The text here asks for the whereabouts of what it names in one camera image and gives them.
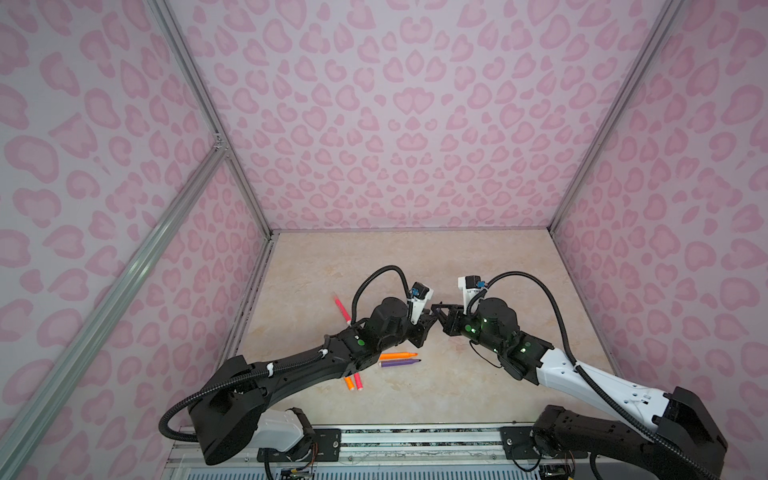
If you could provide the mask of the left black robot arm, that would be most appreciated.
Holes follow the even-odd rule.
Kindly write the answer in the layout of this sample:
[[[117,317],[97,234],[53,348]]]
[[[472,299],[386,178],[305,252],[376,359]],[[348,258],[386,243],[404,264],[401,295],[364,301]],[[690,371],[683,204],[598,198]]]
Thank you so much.
[[[409,311],[404,301],[387,297],[370,317],[304,352],[265,362],[247,363],[242,355],[226,360],[187,407],[205,463],[220,464],[243,450],[259,420],[283,399],[365,370],[404,342],[422,347],[437,317],[422,313],[413,323]]]

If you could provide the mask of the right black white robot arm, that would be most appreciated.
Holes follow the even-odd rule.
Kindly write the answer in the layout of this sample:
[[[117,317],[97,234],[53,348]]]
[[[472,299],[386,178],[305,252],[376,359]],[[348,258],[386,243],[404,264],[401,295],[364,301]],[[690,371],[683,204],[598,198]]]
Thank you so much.
[[[553,344],[523,331],[516,312],[498,298],[461,305],[437,304],[430,314],[449,336],[463,336],[497,357],[518,381],[569,395],[604,418],[547,405],[525,447],[543,457],[585,452],[637,466],[659,479],[718,479],[728,445],[702,400],[677,387],[643,386],[571,359]]]

